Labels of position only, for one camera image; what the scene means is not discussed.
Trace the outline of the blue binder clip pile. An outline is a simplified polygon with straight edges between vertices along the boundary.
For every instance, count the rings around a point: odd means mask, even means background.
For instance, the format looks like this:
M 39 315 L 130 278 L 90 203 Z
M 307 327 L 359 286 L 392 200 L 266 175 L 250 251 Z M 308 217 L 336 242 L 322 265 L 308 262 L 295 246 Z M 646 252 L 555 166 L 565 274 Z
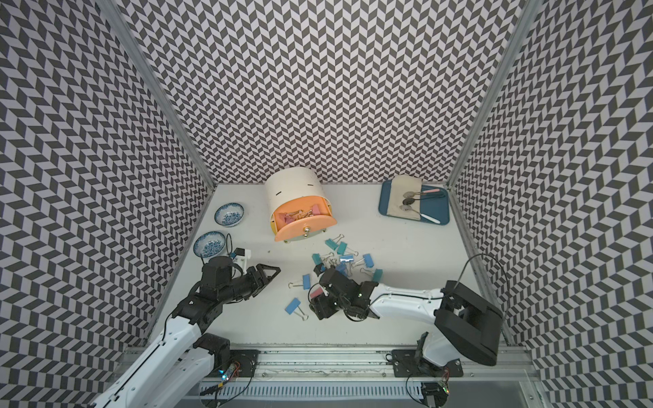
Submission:
M 346 265 L 345 263 L 339 263 L 339 264 L 336 266 L 336 271 L 338 271 L 338 272 L 341 273 L 342 275 L 348 276 L 347 265 Z

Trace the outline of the orange pink top drawer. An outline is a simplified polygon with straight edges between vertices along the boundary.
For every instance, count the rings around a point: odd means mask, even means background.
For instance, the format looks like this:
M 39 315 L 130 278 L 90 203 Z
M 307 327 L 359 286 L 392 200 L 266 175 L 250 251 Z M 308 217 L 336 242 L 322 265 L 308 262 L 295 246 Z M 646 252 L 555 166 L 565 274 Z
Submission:
M 285 224 L 283 214 L 295 213 L 299 210 L 309 210 L 314 205 L 321 209 L 321 215 L 314 215 L 305 219 L 297 220 L 291 224 Z M 275 234 L 275 241 L 292 241 L 301 239 L 325 231 L 335 226 L 337 221 L 333 216 L 331 203 L 325 197 L 309 195 L 286 202 L 278 207 L 270 216 L 270 227 Z

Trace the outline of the cream round drawer cabinet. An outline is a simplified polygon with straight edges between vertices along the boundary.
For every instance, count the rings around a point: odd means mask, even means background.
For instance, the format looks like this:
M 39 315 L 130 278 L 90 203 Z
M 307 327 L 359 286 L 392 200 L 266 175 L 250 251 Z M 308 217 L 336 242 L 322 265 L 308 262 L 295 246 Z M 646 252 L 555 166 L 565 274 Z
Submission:
M 309 168 L 287 168 L 268 178 L 265 190 L 269 200 L 270 216 L 280 205 L 300 197 L 325 197 L 313 170 Z

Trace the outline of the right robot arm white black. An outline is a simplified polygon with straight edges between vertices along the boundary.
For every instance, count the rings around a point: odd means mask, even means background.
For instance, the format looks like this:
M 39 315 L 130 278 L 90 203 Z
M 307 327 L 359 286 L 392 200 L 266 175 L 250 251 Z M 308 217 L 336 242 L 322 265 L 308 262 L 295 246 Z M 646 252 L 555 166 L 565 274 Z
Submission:
M 356 322 L 395 318 L 433 326 L 436 331 L 421 335 L 416 351 L 416 362 L 428 369 L 443 369 L 462 357 L 486 367 L 498 362 L 503 312 L 460 282 L 412 290 L 358 283 L 321 263 L 314 273 L 321 290 L 309 296 L 309 307 L 320 320 L 342 312 Z

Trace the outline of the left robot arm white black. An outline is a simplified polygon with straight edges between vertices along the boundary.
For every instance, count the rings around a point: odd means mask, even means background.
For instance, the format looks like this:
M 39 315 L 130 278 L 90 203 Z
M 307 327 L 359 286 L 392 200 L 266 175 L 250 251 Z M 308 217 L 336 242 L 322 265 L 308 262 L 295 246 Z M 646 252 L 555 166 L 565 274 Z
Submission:
M 174 407 L 214 369 L 232 364 L 226 338 L 208 332 L 224 306 L 257 297 L 277 278 L 277 266 L 247 266 L 246 255 L 216 256 L 178 303 L 156 339 L 92 407 Z

